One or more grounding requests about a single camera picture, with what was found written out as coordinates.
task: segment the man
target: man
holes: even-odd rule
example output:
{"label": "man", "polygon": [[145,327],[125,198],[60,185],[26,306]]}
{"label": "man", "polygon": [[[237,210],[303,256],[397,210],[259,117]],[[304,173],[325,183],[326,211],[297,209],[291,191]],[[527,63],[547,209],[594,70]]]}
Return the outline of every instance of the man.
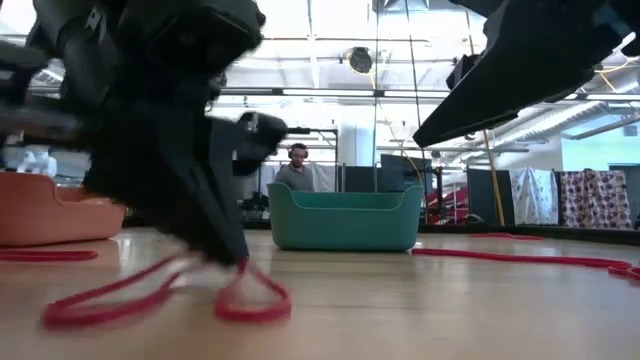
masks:
{"label": "man", "polygon": [[304,160],[309,156],[304,144],[293,144],[289,149],[289,165],[282,167],[276,175],[274,182],[287,185],[291,191],[314,192],[313,175],[311,170],[304,166]]}

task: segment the computer monitor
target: computer monitor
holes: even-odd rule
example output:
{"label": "computer monitor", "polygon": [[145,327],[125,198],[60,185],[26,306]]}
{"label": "computer monitor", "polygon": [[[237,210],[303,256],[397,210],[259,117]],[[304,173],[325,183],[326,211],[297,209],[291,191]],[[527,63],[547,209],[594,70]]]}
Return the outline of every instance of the computer monitor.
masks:
{"label": "computer monitor", "polygon": [[[379,191],[404,192],[411,186],[419,185],[425,187],[427,194],[431,194],[433,192],[431,160],[425,159],[423,161],[421,158],[411,158],[411,161],[406,156],[380,155]],[[416,168],[422,177],[422,183]]]}

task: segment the floor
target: floor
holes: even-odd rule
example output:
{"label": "floor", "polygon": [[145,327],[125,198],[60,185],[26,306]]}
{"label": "floor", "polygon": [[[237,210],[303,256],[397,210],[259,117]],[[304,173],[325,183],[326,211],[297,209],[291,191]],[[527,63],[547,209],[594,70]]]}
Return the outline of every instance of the floor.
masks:
{"label": "floor", "polygon": [[[48,332],[43,307],[142,269],[178,246],[149,230],[95,249],[88,263],[0,263],[3,358],[129,359],[636,359],[640,287],[605,270],[406,254],[281,252],[270,233],[249,231],[258,265],[294,295],[289,321],[215,319],[216,269],[186,276],[168,303],[129,322]],[[505,254],[593,256],[638,263],[640,247],[573,241],[514,242],[421,235],[419,246]],[[143,293],[161,277],[121,296]]]}

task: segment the yellow pole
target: yellow pole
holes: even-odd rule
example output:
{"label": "yellow pole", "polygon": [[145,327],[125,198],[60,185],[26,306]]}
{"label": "yellow pole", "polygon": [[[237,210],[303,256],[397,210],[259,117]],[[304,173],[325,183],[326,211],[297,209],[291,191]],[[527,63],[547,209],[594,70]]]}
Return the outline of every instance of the yellow pole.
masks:
{"label": "yellow pole", "polygon": [[491,148],[489,148],[489,136],[487,130],[482,131],[484,133],[484,146],[487,148],[487,155],[489,155],[489,168],[491,168],[491,180],[493,181],[493,194],[498,204],[498,217],[500,218],[500,225],[504,226],[504,213],[502,212],[502,200],[500,200],[500,188],[498,187],[498,176],[496,175],[496,168],[493,164],[493,154]]}

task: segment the dark shirt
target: dark shirt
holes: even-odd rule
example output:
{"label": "dark shirt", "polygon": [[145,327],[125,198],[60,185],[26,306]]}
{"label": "dark shirt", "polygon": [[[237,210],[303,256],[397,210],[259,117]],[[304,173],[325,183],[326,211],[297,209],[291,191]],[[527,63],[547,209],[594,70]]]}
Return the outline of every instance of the dark shirt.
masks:
{"label": "dark shirt", "polygon": [[304,165],[302,166],[302,171],[295,169],[291,164],[282,167],[282,169],[278,171],[274,182],[287,185],[291,191],[315,191],[311,170]]}

